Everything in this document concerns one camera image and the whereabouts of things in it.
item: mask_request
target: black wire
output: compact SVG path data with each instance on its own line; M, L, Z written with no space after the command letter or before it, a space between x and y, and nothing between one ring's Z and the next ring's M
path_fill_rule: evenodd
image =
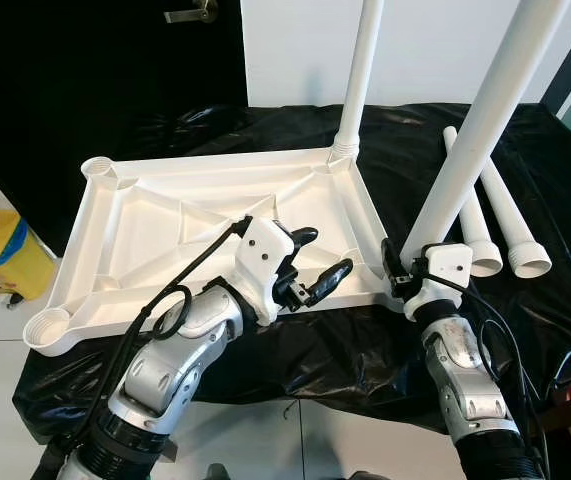
M565 241L565 237L563 236L563 233L561 232L561 229L558 226L558 223L556 223L556 219L554 218L554 214L552 213L551 208L547 204L547 201L545 200L545 197L543 196L542 192L538 188L538 184L536 183L536 180L534 180L534 177L532 176L531 172L527 168L527 165L525 164L523 157L521 157L521 155L518 154L518 158L520 160L519 167L520 167L521 173L523 173L523 176L528 181L529 186L532 189L532 192L534 192L534 195L536 195L538 197L537 200L538 200L540 206L542 207L543 212L547 216L547 220L549 221L550 225L552 226L552 230L554 230L554 233L556 234L556 238L558 239L558 241L562 247L563 253L565 255L565 260L567 261L567 264L571 267L571 252L569 250L569 247L567 246L567 242Z
M85 416L83 417L83 420L79 424L78 428L69 436L69 438L66 438L62 442L61 449L63 452L65 452L65 454L69 454L76 446L76 444L86 435L87 431L89 430L88 426L90 425L90 422L97 414L100 401L104 399L104 395L106 395L108 391L113 390L114 383L118 381L122 376L129 362L129 354L132 350L134 342L136 341L136 338L138 337L138 334L143 324L145 323L145 320L147 320L147 318L151 315L152 310L165 297L177 291L182 291L185 295L185 305L188 303L191 304L191 292L189 292L188 289L185 290L186 287L180 285L180 282L182 282L190 273L196 269L196 267L203 263L207 257L209 257L216 249L218 249L230 235L237 233L242 236L247 229L249 221L251 221L251 217L245 217L245 219L230 225L216 240L214 240L214 242L209 247L203 251L203 253L196 257L189 265L187 265L187 267L185 267L181 273L174 277L147 305L141 308L140 313L127 328L127 331L121 337L116 350L110 357L109 362L107 363L107 366L105 367L99 384L96 388L96 393L92 398L92 401L85 413ZM183 314L186 316L188 311L189 307L187 309L183 308L180 316L183 316Z
M516 338L514 337L514 334L512 332L512 330L509 328L509 325L507 324L507 322L505 321L505 319L503 318L503 316L498 312L498 310L496 310L489 302L487 302L483 297L481 297L480 295L478 295L477 293L473 292L472 290L462 287L460 285L458 285L457 283L451 282L445 278L441 278L441 277L437 277L436 275L432 275L430 273L426 273L426 272L421 272L418 274L421 278L426 278L428 280L432 280L434 282L440 283L442 285L445 285L447 287L450 287L454 290L457 290L465 295L467 295L469 298L477 301L478 303L480 303L483 307L485 307L493 316L494 319L485 319L481 322L480 326L479 326L479 331L478 334L476 336L476 340L477 340L477 347L478 347L478 351L481 357L481 361L483 362L483 366L485 367L485 369L487 370L488 374L490 375L490 377L492 377L492 379L496 382L499 380L498 375L496 374L496 372L493 370L493 368L491 368L490 362L488 361L488 359L485 356L485 349L484 349L484 345L483 345L483 333L485 330L485 325L486 324L492 324L495 325L499 331L501 332L501 334L503 334L504 338L506 338L509 341L509 344L511 346L510 350L512 350L512 354L515 357L515 361L516 361L516 366L517 366L517 370L518 370L518 390L519 390L519 406L521 408L521 412L522 412L522 428L523 428L523 440L525 441L525 445L529 448L531 448L531 438L529 435L529 420L528 420L528 412L531 413L532 417L534 418L534 424L536 426L536 430L539 434L539 437L541 439L541 456L543 457L543 468L545 470L545 476L550 479L550 471L549 471L549 457L548 457L548 451L547 451L547 438L545 437L545 431L542 428L542 425L540 423L540 420L538 418L538 415L536 414L536 411L534 409L534 406L532 404L532 399L530 397L529 394L529 389L525 380L525 377L527 375L527 373L525 372L525 368L523 367L523 362L521 360L521 353L520 350L518 348L518 343L516 342Z
M476 295L480 296L480 292L478 291L478 288L476 288L476 285L474 285L474 282L472 281L472 279L470 278L470 282L469 282L469 286L467 287L470 290L472 290L474 293L476 293ZM483 314L483 312L478 308L478 305L476 303L472 303L472 307L476 307L474 308L475 310L475 314L478 317L481 317ZM491 319L487 319L486 320L487 323L493 323L496 327L499 328L499 330L501 331L501 334L506 337L505 331L503 330L502 327L500 327L500 324L498 324L498 322L491 320ZM479 331L479 335L482 335L482 330L484 329L484 322L480 325L480 330ZM525 375L525 380L527 380L527 385L529 386L529 390L530 392L534 395L534 397L536 398L536 400L538 402L547 402L549 401L549 394L550 391L552 390L552 388L554 386L558 386L558 376L561 374L561 371L563 369L563 367L565 366L565 364L567 363L567 361L570 359L571 357L571 350L569 352L567 352L565 354L565 356L558 362L558 365L556 367L556 369L554 370L555 374L552 376L551 379L549 379L549 381L544 385L545 388L545 392L543 395L541 395L540 393L538 393L538 390L536 389L536 386L534 386L534 382L532 382L532 379L530 378L530 376L527 374L527 370L523 369L523 374ZM496 378L493 376L496 375L495 372L490 372L490 376L492 376L492 378L494 379L494 381L497 381L496 378L498 378L498 375L496 376Z
M165 318L167 317L169 311L158 317L154 323L154 327L152 328L152 337L156 340L167 340L168 338L173 337L176 332L178 332L178 329L181 328L181 326L185 323L187 314L192 307L192 292L189 290L189 288L187 288L185 285L179 285L177 290L183 292L183 295L185 295L183 306L181 307L181 312L178 314L178 317L172 326L165 331L163 331L163 327L165 324Z

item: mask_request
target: door handle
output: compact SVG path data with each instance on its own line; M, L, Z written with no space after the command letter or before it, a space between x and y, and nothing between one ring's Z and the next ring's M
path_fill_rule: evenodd
M195 7L192 10L175 10L164 12L167 23L203 22L212 23L218 16L216 0L193 0Z

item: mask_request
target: black tablecloth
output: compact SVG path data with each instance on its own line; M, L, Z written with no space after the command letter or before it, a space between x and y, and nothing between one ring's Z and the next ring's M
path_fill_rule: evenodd
M467 105L366 107L358 167L383 225L398 249L445 157L442 130L459 128ZM340 107L210 107L175 118L139 119L118 160L329 146ZM517 279L509 267L475 287L508 320L539 394L571 383L571 132L540 105L521 105L493 159L552 270ZM507 249L479 190L493 239ZM456 225L450 239L461 240ZM462 309L479 319L473 305ZM39 440L72 427L93 395L100 367L117 338L87 340L55 358L30 352L13 397ZM488 335L495 362L509 370L500 338ZM510 384L504 387L510 400ZM248 403L283 396L441 430L434 385L423 364L419 332L379 306L286 316L231 343L203 376L195 399ZM538 404L543 409L545 401Z

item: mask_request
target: white plastic pipe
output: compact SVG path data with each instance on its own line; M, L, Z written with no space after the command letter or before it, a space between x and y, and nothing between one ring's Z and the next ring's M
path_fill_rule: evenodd
M509 247L507 258L516 276L535 278L547 273L552 261L545 247L534 240L491 158L481 173L481 181Z
M456 129L446 127L443 130L443 139L445 140L445 150L449 153L456 140ZM503 268L501 252L489 236L489 230L474 187L472 187L467 201L463 204L458 218L461 221L463 239L467 246L472 249L472 275L489 277L500 272Z
M424 245L440 243L469 197L570 0L521 0L458 139L401 251L409 271Z
M334 144L329 161L358 155L358 129L361 124L365 95L369 85L369 75L372 71L376 40L383 15L384 0L363 0L361 20L358 25L352 68L345 94L345 105L341 115L341 124L334 137Z

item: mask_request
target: black door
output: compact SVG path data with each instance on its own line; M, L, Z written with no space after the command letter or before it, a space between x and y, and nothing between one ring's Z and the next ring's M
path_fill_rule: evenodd
M137 116L247 104L240 0L218 0L212 23L166 22L189 8L0 0L0 187L57 254L80 164L113 156Z

